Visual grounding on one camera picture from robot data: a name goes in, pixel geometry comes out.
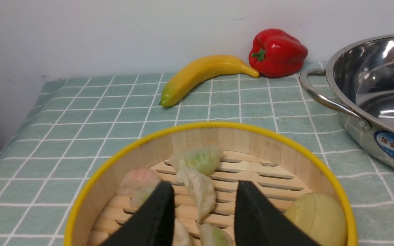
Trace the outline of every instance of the green dumpling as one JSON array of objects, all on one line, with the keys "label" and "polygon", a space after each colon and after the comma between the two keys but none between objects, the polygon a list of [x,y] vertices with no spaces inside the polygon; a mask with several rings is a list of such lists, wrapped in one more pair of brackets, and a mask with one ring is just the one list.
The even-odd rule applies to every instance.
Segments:
[{"label": "green dumpling", "polygon": [[223,149],[217,145],[208,145],[203,148],[178,153],[170,158],[170,164],[179,171],[184,167],[197,170],[209,176],[220,166],[220,157]]}]

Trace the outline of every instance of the bell pepper stem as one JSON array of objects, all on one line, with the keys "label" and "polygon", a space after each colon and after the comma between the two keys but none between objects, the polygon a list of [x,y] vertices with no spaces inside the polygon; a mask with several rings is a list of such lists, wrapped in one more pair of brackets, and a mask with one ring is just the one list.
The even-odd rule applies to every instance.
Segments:
[{"label": "bell pepper stem", "polygon": [[265,50],[263,50],[261,48],[258,53],[252,53],[252,57],[255,57],[255,56],[258,57],[258,61],[264,60]]}]

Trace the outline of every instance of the bamboo steamer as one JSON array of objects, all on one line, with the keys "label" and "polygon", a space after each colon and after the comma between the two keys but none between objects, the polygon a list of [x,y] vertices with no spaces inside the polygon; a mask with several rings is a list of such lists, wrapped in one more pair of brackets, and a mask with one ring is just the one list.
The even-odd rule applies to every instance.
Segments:
[{"label": "bamboo steamer", "polygon": [[116,190],[131,169],[150,168],[175,191],[175,217],[199,246],[197,208],[183,184],[175,180],[168,159],[176,153],[219,145],[221,166],[210,178],[217,194],[215,209],[203,222],[219,226],[234,239],[238,180],[250,180],[279,210],[309,192],[322,192],[338,201],[346,217],[347,245],[358,245],[357,230],[346,193],[330,169],[302,145],[266,129],[233,122],[198,122],[155,132],[126,146],[86,182],[68,217],[64,246],[100,245],[135,212],[131,195]]}]

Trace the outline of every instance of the pot handle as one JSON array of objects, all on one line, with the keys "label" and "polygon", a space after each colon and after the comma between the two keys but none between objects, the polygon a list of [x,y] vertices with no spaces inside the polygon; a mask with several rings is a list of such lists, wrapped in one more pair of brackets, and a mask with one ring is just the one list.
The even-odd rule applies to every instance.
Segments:
[{"label": "pot handle", "polygon": [[359,124],[360,126],[363,128],[364,131],[369,131],[372,127],[369,123],[368,120],[366,120],[364,117],[362,117],[361,115],[359,115],[358,113],[352,111],[352,109],[350,109],[349,107],[341,104],[341,103],[337,103],[327,97],[325,97],[324,95],[320,94],[314,87],[313,85],[311,85],[310,81],[308,81],[308,76],[325,76],[326,70],[324,70],[323,68],[308,68],[305,69],[304,71],[302,71],[302,73],[300,73],[300,77],[299,77],[299,82],[300,82],[300,86],[302,86],[302,88],[306,91],[306,93],[308,93],[308,95],[310,95],[310,97],[312,99],[314,99],[314,101],[322,104],[323,106],[336,110],[338,112],[342,112],[344,114],[347,114],[349,116],[355,117],[359,120]]}]

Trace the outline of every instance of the potato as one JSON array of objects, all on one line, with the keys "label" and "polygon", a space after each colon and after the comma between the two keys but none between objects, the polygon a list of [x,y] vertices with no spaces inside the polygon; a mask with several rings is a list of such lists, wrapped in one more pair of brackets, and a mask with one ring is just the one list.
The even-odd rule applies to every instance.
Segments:
[{"label": "potato", "polygon": [[343,246],[347,238],[346,219],[340,204],[322,193],[300,196],[285,216],[322,246]]}]

